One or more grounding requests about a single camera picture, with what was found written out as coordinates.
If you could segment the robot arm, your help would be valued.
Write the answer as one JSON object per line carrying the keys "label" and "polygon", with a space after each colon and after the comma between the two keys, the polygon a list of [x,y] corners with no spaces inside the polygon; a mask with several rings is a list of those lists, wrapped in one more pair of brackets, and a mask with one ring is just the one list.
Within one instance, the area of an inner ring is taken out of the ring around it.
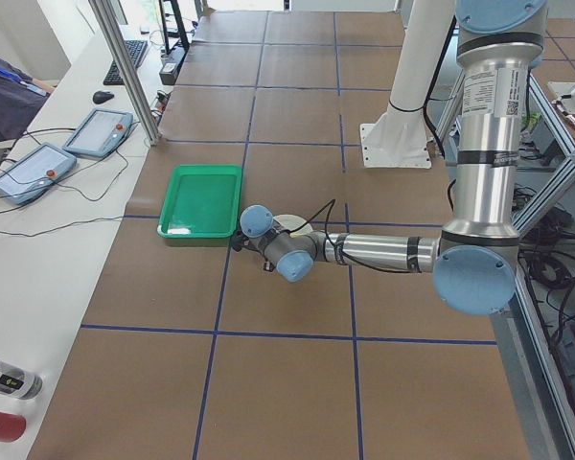
{"label": "robot arm", "polygon": [[417,1],[386,110],[360,126],[368,168],[425,168],[426,104],[447,46],[465,74],[457,97],[461,130],[451,220],[436,239],[301,234],[262,205],[246,208],[239,232],[286,280],[317,261],[386,273],[432,276],[457,311],[502,310],[516,290],[519,233],[512,223],[528,75],[540,61],[548,8],[543,1]]}

